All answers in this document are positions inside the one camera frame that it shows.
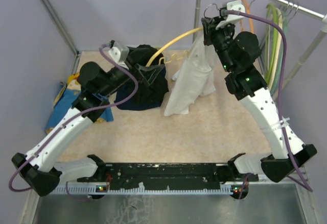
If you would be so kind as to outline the black t-shirt white trim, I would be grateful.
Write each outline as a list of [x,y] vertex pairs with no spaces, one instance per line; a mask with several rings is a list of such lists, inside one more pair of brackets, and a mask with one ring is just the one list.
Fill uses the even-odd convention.
[[[143,44],[143,45],[139,45],[138,47],[143,48],[143,53],[148,53],[148,61],[157,52],[157,49],[155,49],[150,45]],[[145,83],[139,83],[139,84],[144,84],[147,87],[151,87],[152,89],[159,90],[160,92],[165,92],[166,94],[169,91],[169,89],[168,89],[168,81],[165,78],[165,75],[166,75],[166,69],[164,68],[150,86],[147,86]]]

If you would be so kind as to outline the dark navy t-shirt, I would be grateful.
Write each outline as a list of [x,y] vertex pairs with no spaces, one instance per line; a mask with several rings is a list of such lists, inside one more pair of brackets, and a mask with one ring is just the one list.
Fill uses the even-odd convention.
[[[116,92],[115,103],[120,102],[131,94],[134,84],[128,83],[121,86]],[[160,107],[164,99],[165,92],[147,87],[144,84],[138,85],[135,95],[128,101],[118,105],[120,110],[144,111]]]

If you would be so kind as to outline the orange hanger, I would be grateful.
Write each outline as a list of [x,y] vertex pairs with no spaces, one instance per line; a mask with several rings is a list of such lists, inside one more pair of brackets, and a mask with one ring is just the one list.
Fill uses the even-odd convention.
[[[241,0],[243,6],[245,7],[245,12],[247,14],[251,14],[250,7],[254,1],[255,0],[252,0],[250,3],[248,3],[247,0]],[[255,30],[254,30],[253,19],[249,18],[248,20],[249,20],[249,31],[254,34]],[[245,31],[242,20],[240,20],[240,27],[241,27],[241,32]]]

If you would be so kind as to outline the off-white t-shirt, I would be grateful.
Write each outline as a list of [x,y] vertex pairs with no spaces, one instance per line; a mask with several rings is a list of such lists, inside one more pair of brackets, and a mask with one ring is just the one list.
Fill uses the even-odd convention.
[[204,44],[204,34],[198,34],[181,68],[173,77],[175,84],[170,93],[164,116],[188,114],[189,106],[200,96],[216,91],[214,68],[219,58],[212,45]]

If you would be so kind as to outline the cream hanger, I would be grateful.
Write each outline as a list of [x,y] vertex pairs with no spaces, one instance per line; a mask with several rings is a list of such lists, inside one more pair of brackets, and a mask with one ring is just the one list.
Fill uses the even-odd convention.
[[[276,8],[275,10],[276,10],[277,17],[278,17],[277,24],[282,29],[282,27],[283,27],[283,15],[282,15],[281,11],[278,8]],[[281,43],[282,43],[282,36],[281,36],[280,33],[278,33],[276,41],[275,41],[275,45],[274,45],[275,49],[273,51],[273,54],[274,54],[273,57],[274,58],[273,58],[273,62],[272,62],[271,77],[270,77],[270,80],[269,80],[270,90],[272,90],[275,75],[277,73],[277,64],[278,64],[279,50],[281,48]]]

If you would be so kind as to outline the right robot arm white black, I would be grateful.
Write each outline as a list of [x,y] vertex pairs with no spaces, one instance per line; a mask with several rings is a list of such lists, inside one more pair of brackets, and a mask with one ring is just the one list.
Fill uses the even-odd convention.
[[240,181],[247,173],[263,173],[278,183],[308,162],[317,149],[305,144],[290,128],[288,120],[279,117],[267,83],[254,66],[261,54],[257,36],[248,31],[236,35],[235,25],[221,16],[204,17],[201,22],[204,45],[214,47],[228,73],[225,77],[228,92],[250,112],[271,148],[266,156],[235,156],[230,160],[228,175]]

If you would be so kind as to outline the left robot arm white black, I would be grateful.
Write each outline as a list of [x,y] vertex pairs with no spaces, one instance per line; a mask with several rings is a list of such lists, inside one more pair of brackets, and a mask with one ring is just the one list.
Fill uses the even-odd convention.
[[86,62],[77,78],[81,93],[62,120],[25,154],[16,153],[12,163],[14,177],[20,175],[39,196],[50,194],[59,184],[74,180],[101,181],[106,177],[106,164],[96,155],[82,160],[58,162],[58,158],[76,137],[95,123],[106,109],[129,101],[139,84],[151,85],[164,65],[153,64],[157,50],[149,45],[138,47],[99,48],[113,68],[105,71],[94,61]]

